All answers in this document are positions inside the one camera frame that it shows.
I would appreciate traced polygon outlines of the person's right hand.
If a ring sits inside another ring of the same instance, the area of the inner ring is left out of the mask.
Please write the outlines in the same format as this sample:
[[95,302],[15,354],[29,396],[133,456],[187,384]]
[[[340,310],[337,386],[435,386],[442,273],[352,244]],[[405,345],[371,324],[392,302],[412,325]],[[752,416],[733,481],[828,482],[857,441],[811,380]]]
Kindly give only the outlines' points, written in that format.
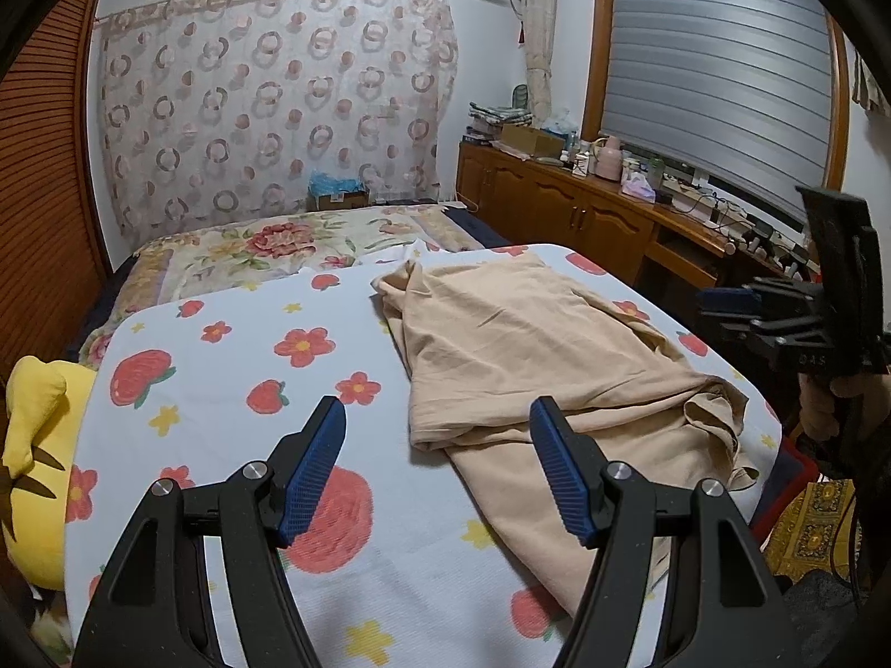
[[825,442],[843,431],[868,436],[889,419],[888,374],[863,374],[820,386],[800,374],[800,425],[808,438]]

